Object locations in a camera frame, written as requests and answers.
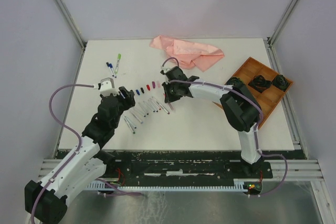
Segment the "green-tipped white pen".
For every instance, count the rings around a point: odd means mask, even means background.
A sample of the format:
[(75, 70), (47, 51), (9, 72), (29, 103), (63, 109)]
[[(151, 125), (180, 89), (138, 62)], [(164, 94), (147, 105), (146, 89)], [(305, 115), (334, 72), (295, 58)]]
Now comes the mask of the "green-tipped white pen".
[(128, 128), (130, 129), (130, 131), (132, 132), (132, 134), (135, 134), (135, 128), (130, 124), (130, 122), (128, 121), (128, 119), (125, 116), (123, 117), (123, 119), (126, 122)]

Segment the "light green capped pen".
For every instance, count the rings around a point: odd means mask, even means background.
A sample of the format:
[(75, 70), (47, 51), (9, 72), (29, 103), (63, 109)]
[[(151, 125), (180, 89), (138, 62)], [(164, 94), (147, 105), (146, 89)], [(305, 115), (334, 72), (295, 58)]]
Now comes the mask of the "light green capped pen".
[(121, 54), (118, 54), (117, 62), (116, 62), (116, 65), (115, 65), (115, 73), (116, 73), (116, 74), (117, 74), (118, 71), (119, 71), (120, 60), (121, 60)]

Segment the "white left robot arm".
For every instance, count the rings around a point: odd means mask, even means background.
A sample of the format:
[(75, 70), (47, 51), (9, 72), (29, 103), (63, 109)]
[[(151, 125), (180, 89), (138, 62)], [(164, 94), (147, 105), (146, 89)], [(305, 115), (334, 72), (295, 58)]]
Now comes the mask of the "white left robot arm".
[(100, 104), (84, 131), (76, 135), (78, 143), (45, 177), (25, 186), (25, 210), (31, 223), (59, 223), (91, 182), (115, 173), (115, 162), (102, 148), (114, 136), (122, 114), (135, 106), (135, 99), (134, 92), (125, 87), (104, 90), (104, 86), (98, 86)]

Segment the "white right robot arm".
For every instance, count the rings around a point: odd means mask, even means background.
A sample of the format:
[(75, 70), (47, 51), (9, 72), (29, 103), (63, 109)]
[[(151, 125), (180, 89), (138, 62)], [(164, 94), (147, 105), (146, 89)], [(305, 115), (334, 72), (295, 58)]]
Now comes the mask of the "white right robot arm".
[(188, 78), (178, 66), (173, 68), (162, 66), (161, 74), (167, 78), (167, 81), (162, 83), (165, 103), (189, 97), (221, 104), (229, 124), (238, 132), (241, 145), (241, 172), (246, 177), (258, 174), (263, 159), (257, 132), (263, 120), (263, 113), (246, 85), (240, 83), (220, 86), (203, 81), (197, 76)]

